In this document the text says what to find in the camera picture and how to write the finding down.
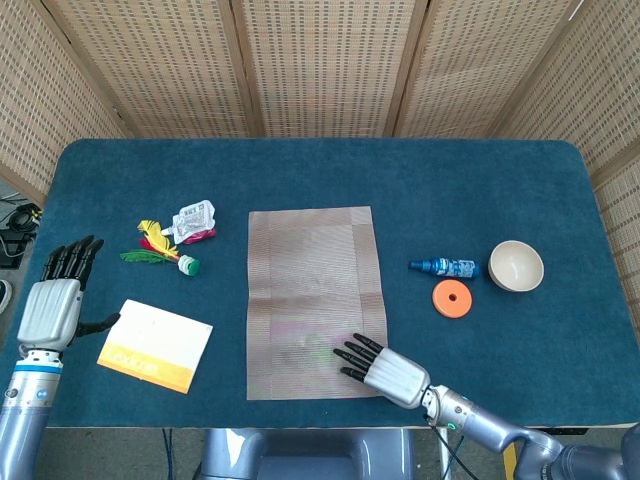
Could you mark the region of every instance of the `orange disc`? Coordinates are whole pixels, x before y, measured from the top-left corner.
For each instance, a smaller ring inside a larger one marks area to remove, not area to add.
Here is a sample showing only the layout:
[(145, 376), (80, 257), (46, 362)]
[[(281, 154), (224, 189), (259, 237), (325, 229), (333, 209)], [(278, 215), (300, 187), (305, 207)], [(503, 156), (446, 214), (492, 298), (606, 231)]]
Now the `orange disc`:
[(471, 292), (458, 280), (443, 280), (433, 289), (433, 306), (449, 318), (464, 317), (471, 310)]

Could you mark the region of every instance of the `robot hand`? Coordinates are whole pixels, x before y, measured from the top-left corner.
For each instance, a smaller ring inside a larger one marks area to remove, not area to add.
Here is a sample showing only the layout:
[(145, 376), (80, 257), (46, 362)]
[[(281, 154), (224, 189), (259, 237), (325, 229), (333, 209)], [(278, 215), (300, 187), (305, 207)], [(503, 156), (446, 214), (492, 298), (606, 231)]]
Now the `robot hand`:
[(369, 385), (402, 408), (419, 407), (431, 382), (429, 373), (420, 365), (364, 335), (354, 333), (353, 337), (369, 349), (352, 342), (344, 343), (345, 347), (362, 358), (334, 349), (336, 355), (360, 369), (342, 367), (340, 372)]
[(51, 252), (40, 281), (31, 287), (20, 323), (23, 356), (34, 349), (62, 352), (75, 337), (106, 330), (120, 318), (115, 313), (101, 323), (78, 323), (93, 260), (103, 243), (89, 235)]

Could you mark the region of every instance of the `green feather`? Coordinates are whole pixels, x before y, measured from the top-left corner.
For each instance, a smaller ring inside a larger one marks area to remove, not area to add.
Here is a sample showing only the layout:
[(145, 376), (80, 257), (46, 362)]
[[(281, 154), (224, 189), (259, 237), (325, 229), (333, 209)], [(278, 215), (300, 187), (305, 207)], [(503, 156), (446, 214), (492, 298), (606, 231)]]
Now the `green feather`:
[(168, 262), (169, 259), (159, 253), (150, 252), (149, 250), (138, 249), (131, 250), (129, 252), (121, 253), (120, 258), (125, 262), (147, 262), (147, 263), (159, 263)]

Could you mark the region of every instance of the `blue felt surface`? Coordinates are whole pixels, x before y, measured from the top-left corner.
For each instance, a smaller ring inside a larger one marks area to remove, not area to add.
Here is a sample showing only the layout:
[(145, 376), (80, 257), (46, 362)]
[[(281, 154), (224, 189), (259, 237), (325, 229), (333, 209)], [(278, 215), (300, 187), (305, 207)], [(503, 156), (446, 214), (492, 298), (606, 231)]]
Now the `blue felt surface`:
[[(179, 207), (203, 198), (217, 209), (218, 236), (183, 249), (202, 261), (197, 277), (119, 260), (136, 247), (139, 220), (168, 224)], [(638, 348), (589, 179), (571, 145), (84, 140), (58, 165), (27, 284), (50, 250), (92, 233), (106, 243), (85, 295), (85, 320), (102, 320), (132, 298), (215, 330), (188, 395), (96, 365), (105, 334), (78, 340), (64, 355), (51, 424), (423, 425), (421, 413), (383, 398), (245, 400), (248, 213), (351, 205), (372, 208), (390, 345), (427, 367), (435, 383), (528, 425), (640, 418)], [(545, 261), (535, 291), (507, 293), (486, 274), (492, 247), (506, 239), (530, 243)], [(461, 320), (433, 309), (437, 279), (407, 269), (408, 260), (431, 256), (483, 264), (481, 278), (469, 282), (473, 308)], [(2, 381), (15, 352), (9, 340)]]

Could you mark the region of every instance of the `blue bottle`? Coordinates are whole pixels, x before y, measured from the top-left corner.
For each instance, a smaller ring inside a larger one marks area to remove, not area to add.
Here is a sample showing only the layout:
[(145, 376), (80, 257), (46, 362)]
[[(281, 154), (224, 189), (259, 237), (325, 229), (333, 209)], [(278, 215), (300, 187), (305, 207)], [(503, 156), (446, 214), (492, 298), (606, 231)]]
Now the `blue bottle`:
[(476, 278), (480, 274), (480, 265), (473, 260), (432, 258), (409, 262), (409, 268), (439, 277)]

